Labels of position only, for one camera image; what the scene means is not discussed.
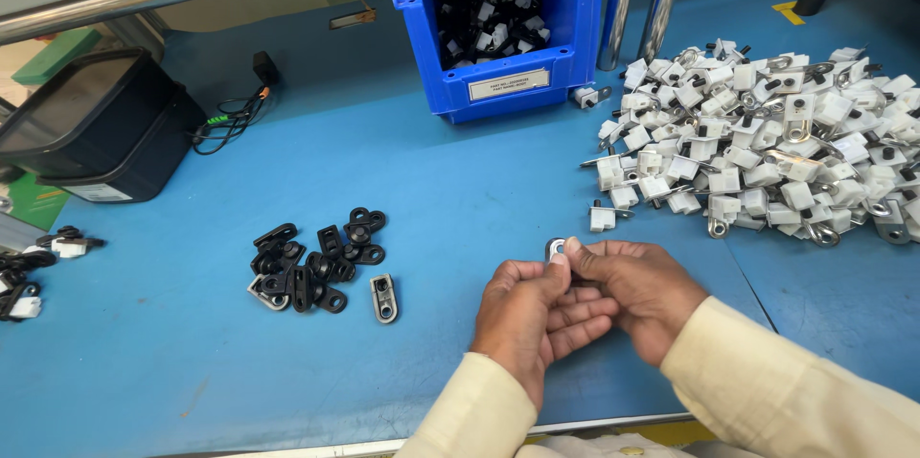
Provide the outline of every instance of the hand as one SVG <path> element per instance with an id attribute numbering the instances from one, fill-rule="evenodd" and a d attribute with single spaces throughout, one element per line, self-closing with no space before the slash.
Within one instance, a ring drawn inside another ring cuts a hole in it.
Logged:
<path id="1" fill-rule="evenodd" d="M 709 296 L 658 244 L 602 240 L 584 246 L 569 237 L 563 251 L 573 273 L 616 299 L 616 322 L 632 338 L 638 357 L 655 367 Z"/>
<path id="2" fill-rule="evenodd" d="M 616 301 L 596 288 L 569 288 L 565 255 L 503 262 L 482 292 L 471 352 L 485 354 L 521 383 L 539 411 L 546 367 L 604 335 Z"/>

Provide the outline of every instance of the yellow tape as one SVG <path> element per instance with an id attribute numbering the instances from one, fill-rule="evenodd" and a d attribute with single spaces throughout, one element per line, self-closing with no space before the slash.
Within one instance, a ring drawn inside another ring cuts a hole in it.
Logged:
<path id="1" fill-rule="evenodd" d="M 777 3 L 773 6 L 774 11 L 779 11 L 786 16 L 786 19 L 789 20 L 793 25 L 804 25 L 805 21 L 799 18 L 799 15 L 792 11 L 792 8 L 796 6 L 795 1 L 789 1 L 786 3 Z"/>

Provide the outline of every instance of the pile of white parts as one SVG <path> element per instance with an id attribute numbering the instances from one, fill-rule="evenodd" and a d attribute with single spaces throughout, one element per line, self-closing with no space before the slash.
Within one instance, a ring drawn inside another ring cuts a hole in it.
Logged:
<path id="1" fill-rule="evenodd" d="M 591 230 L 632 217 L 644 202 L 703 210 L 717 239 L 732 226 L 776 228 L 822 247 L 872 219 L 891 243 L 920 241 L 920 88 L 907 75 L 873 76 L 864 49 L 827 62 L 717 40 L 673 60 L 627 67 L 621 110 L 606 120 L 597 183 L 614 207 L 591 208 Z M 627 150 L 615 154 L 622 139 Z"/>

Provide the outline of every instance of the black plastic container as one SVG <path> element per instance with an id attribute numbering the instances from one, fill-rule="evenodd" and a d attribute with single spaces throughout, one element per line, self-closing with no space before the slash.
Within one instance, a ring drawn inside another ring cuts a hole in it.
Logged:
<path id="1" fill-rule="evenodd" d="M 0 160 L 46 178 L 111 171 L 176 89 L 140 47 L 78 57 L 0 126 Z"/>
<path id="2" fill-rule="evenodd" d="M 178 84 L 173 100 L 150 125 L 128 156 L 109 172 L 79 178 L 39 176 L 37 184 L 57 186 L 94 203 L 138 203 L 163 190 L 189 152 L 189 131 L 204 124 L 201 107 Z"/>

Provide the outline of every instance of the blue plastic bin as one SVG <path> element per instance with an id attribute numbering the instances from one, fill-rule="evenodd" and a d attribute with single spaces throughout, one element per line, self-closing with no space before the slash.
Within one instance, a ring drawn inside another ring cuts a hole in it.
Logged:
<path id="1" fill-rule="evenodd" d="M 453 123 L 561 103 L 594 81 L 601 0 L 543 0 L 549 46 L 460 69 L 441 70 L 434 0 L 393 0 L 403 11 L 428 105 Z"/>

